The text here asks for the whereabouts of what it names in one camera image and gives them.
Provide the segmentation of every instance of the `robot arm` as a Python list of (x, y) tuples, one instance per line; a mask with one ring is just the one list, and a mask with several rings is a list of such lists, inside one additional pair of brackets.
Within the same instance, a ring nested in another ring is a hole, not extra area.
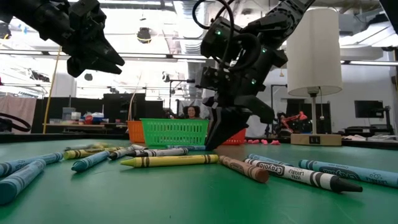
[(124, 60), (104, 36), (106, 16), (97, 0), (2, 0), (0, 19), (10, 23), (12, 17), (37, 30), (43, 40), (51, 39), (68, 59), (68, 73), (78, 77), (84, 70), (120, 74), (116, 65)]
[(273, 121), (274, 111), (256, 95), (265, 90), (263, 83), (272, 66), (281, 67), (287, 62), (284, 51), (278, 48), (292, 34), (314, 1), (281, 1), (265, 17), (243, 29), (238, 26), (232, 28), (222, 17), (212, 23), (201, 44), (201, 54), (221, 58), (226, 50), (226, 39), (230, 32), (234, 32), (225, 62), (237, 57), (239, 60), (229, 69), (205, 67), (197, 77), (198, 88), (216, 91), (214, 97), (203, 101), (211, 108), (212, 119), (206, 140), (207, 150), (215, 149), (246, 128), (253, 114), (259, 116), (262, 123)]

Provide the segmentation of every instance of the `person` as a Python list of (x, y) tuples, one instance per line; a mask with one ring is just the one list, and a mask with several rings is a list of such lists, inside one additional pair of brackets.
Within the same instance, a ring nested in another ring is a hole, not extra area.
[(200, 107), (199, 106), (186, 106), (183, 108), (183, 112), (186, 119), (201, 119)]

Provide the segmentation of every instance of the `green table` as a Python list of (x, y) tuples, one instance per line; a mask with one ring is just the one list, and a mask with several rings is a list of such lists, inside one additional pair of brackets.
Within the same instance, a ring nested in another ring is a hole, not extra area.
[[(0, 161), (60, 151), (66, 146), (127, 141), (73, 140), (0, 144)], [(297, 165), (300, 159), (398, 172), (398, 151), (355, 147), (223, 146)], [(0, 223), (398, 223), (398, 189), (356, 182), (363, 193), (337, 194), (270, 177), (259, 184), (219, 164), (131, 169), (106, 161), (75, 174), (74, 160), (48, 165), (12, 203)]]

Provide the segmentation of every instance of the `red basket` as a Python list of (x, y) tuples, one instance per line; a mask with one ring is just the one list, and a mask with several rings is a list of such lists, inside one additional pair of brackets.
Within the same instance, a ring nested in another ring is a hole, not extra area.
[(244, 137), (246, 135), (246, 128), (242, 129), (240, 132), (236, 133), (234, 136), (230, 137), (223, 145), (240, 145), (244, 143)]
[(142, 121), (127, 121), (129, 137), (131, 142), (145, 143)]

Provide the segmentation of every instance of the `monitor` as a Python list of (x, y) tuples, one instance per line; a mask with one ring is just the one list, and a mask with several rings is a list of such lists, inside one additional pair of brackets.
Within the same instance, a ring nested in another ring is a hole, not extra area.
[(356, 100), (356, 118), (384, 118), (383, 101), (380, 100)]

